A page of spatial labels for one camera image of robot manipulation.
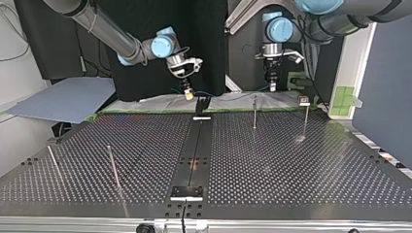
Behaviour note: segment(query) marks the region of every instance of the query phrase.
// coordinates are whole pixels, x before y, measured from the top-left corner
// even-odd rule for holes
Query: metal optical breadboard
[[[340,124],[302,112],[213,115],[209,219],[412,221],[412,181]]]
[[[190,118],[100,116],[53,148],[59,166],[46,154],[3,178],[0,215],[164,217]]]

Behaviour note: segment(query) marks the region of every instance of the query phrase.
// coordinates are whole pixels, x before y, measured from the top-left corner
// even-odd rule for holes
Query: metal table
[[[44,150],[0,179],[0,226],[78,217],[167,220],[179,230],[181,220],[188,230],[207,220],[221,230],[412,231],[390,223],[412,222],[412,181],[342,125],[319,112],[307,124],[304,112],[258,113],[257,129],[253,121],[253,113],[100,116],[52,148],[57,166]],[[175,186],[201,186],[203,200],[172,202]]]

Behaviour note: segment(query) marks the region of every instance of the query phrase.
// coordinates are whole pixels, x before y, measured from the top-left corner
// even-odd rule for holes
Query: gray cloth
[[[221,97],[212,98],[210,107],[206,112],[224,112],[230,110],[252,110],[253,103],[257,97],[257,108],[259,110],[282,110],[298,107],[296,91],[276,93],[227,93]],[[137,112],[193,112],[197,98],[187,101],[184,95],[162,95],[140,102],[126,103],[116,101],[102,113],[137,113]]]

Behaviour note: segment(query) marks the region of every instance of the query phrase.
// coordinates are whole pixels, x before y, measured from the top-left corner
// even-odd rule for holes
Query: metal rod
[[[52,146],[48,146],[49,153],[51,155],[52,163],[54,166],[58,166],[57,160],[55,160],[54,152],[52,151]]]
[[[254,100],[254,129],[258,128],[258,98],[255,96]]]
[[[308,123],[308,117],[309,117],[309,108],[310,106],[306,107],[306,115],[305,115],[305,126]]]
[[[118,176],[118,169],[116,168],[115,158],[113,157],[113,152],[112,152],[112,147],[111,146],[107,146],[107,153],[109,153],[110,162],[112,163],[112,168],[113,168],[113,173],[115,174],[116,183],[118,185],[118,188],[121,188],[120,180],[119,180],[119,176]]]

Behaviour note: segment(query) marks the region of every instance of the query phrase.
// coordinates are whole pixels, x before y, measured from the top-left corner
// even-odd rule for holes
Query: blue panel
[[[278,17],[267,25],[266,33],[272,42],[285,43],[293,35],[293,24],[285,17]]]
[[[94,114],[115,93],[112,79],[70,78],[33,95],[12,107],[8,113],[81,123]]]
[[[295,0],[296,7],[314,15],[326,15],[336,11],[345,2],[344,0]]]

